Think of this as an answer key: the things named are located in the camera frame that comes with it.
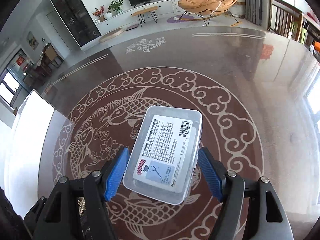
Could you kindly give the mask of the clear plastic cartoon box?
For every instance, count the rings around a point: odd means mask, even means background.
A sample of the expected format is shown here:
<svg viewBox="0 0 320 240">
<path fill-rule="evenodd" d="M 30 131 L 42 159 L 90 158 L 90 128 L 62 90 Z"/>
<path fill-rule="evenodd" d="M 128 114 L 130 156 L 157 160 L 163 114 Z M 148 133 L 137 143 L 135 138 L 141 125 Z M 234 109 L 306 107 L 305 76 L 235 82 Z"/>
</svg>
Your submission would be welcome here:
<svg viewBox="0 0 320 240">
<path fill-rule="evenodd" d="M 199 111 L 149 107 L 123 176 L 123 185 L 160 202 L 181 204 L 191 186 L 201 133 Z"/>
</svg>

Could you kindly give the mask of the beaded hair clip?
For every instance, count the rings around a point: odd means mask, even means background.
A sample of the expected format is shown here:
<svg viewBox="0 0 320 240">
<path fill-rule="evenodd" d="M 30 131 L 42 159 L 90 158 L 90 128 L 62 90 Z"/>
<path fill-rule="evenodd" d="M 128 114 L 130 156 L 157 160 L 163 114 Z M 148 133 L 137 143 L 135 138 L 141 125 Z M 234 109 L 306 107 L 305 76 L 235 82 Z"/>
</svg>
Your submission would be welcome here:
<svg viewBox="0 0 320 240">
<path fill-rule="evenodd" d="M 85 199 L 84 197 L 78 198 L 79 216 L 82 217 L 85 213 Z"/>
</svg>

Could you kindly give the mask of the white storage box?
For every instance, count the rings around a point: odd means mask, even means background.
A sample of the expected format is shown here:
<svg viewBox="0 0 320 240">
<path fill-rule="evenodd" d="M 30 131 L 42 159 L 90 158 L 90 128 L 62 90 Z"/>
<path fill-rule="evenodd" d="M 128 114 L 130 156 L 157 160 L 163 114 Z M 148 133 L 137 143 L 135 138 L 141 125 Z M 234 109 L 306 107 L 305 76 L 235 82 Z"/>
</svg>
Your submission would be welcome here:
<svg viewBox="0 0 320 240">
<path fill-rule="evenodd" d="M 24 217 L 38 201 L 40 160 L 55 108 L 32 90 L 17 114 L 1 105 L 1 188 Z"/>
</svg>

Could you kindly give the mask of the round floor cushion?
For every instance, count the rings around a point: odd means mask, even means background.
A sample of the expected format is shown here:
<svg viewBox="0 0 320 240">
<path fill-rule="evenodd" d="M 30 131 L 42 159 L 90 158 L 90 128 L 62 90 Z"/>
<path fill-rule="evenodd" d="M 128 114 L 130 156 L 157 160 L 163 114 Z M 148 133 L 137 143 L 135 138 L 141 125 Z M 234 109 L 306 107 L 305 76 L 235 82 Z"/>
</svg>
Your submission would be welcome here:
<svg viewBox="0 0 320 240">
<path fill-rule="evenodd" d="M 101 38 L 99 38 L 99 43 L 104 43 L 114 37 L 117 37 L 120 34 L 122 34 L 124 31 L 125 31 L 124 28 L 113 29 L 112 31 L 109 31 L 108 33 L 102 35 Z"/>
</svg>

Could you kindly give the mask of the red flower vase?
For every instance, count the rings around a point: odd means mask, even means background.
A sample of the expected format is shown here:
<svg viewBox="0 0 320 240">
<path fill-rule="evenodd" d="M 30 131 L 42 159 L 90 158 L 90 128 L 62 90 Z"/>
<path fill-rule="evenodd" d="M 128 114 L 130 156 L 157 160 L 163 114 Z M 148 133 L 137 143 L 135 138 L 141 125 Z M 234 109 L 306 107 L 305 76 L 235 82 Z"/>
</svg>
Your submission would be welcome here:
<svg viewBox="0 0 320 240">
<path fill-rule="evenodd" d="M 112 12 L 107 9 L 105 11 L 105 6 L 101 5 L 99 8 L 96 8 L 95 11 L 92 13 L 95 17 L 99 19 L 100 22 L 104 22 L 105 20 L 108 20 L 112 18 Z"/>
</svg>

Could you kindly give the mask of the wooden dining chair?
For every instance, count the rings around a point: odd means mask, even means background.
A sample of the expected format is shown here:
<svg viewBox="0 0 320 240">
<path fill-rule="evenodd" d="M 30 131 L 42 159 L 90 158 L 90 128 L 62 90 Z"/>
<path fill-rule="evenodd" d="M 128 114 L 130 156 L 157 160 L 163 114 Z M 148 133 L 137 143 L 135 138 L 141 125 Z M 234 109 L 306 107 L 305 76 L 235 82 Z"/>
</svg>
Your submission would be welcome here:
<svg viewBox="0 0 320 240">
<path fill-rule="evenodd" d="M 268 30 L 298 42 L 302 31 L 303 13 L 283 0 L 269 2 Z"/>
</svg>

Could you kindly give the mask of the green potted plant left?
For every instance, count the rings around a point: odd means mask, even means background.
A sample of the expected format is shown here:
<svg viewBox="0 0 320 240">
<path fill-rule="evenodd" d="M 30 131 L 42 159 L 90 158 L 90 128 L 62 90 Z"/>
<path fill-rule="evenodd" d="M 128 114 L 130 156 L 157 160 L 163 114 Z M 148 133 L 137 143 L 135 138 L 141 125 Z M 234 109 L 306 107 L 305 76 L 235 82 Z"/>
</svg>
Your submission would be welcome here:
<svg viewBox="0 0 320 240">
<path fill-rule="evenodd" d="M 115 12 L 116 14 L 122 12 L 122 6 L 124 4 L 124 0 L 114 0 L 111 1 L 108 6 L 108 12 Z"/>
</svg>

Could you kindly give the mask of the dark display cabinet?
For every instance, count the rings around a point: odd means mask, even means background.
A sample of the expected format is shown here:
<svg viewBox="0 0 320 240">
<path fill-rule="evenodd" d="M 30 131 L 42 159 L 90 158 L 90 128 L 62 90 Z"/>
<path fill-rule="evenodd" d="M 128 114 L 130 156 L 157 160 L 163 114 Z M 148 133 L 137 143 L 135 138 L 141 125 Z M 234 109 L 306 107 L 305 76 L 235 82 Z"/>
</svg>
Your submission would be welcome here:
<svg viewBox="0 0 320 240">
<path fill-rule="evenodd" d="M 81 0 L 50 0 L 79 46 L 101 35 Z"/>
</svg>

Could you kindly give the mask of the white tv cabinet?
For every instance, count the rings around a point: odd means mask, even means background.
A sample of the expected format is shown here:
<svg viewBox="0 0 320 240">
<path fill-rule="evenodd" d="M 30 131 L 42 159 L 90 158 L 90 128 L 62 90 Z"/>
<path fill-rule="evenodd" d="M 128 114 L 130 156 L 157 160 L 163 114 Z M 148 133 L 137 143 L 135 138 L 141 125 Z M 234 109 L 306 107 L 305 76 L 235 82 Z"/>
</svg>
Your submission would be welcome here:
<svg viewBox="0 0 320 240">
<path fill-rule="evenodd" d="M 101 35 L 134 23 L 146 24 L 147 21 L 158 22 L 160 18 L 181 15 L 184 10 L 178 6 L 179 0 L 161 0 L 124 10 L 112 18 L 98 23 Z"/>
</svg>

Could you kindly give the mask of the orange lounge chair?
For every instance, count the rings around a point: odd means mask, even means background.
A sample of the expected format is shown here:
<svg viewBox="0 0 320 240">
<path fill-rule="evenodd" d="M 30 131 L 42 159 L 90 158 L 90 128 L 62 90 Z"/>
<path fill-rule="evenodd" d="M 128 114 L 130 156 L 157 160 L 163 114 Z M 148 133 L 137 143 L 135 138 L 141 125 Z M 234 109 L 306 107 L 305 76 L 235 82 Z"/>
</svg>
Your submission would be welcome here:
<svg viewBox="0 0 320 240">
<path fill-rule="evenodd" d="M 235 20 L 231 27 L 241 23 L 231 13 L 230 9 L 238 0 L 179 0 L 177 5 L 184 10 L 184 13 L 178 18 L 182 21 L 188 21 L 186 14 L 195 14 L 199 18 L 194 20 L 203 20 L 205 26 L 208 26 L 210 19 L 222 14 L 229 14 Z"/>
</svg>

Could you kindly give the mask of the grey curtain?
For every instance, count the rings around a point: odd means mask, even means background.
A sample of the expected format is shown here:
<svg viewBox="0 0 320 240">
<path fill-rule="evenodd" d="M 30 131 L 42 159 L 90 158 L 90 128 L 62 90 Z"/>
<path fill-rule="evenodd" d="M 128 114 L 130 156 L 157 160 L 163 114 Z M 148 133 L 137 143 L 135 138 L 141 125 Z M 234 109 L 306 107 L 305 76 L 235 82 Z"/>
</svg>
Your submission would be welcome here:
<svg viewBox="0 0 320 240">
<path fill-rule="evenodd" d="M 267 29 L 269 0 L 245 0 L 245 19 Z"/>
</svg>

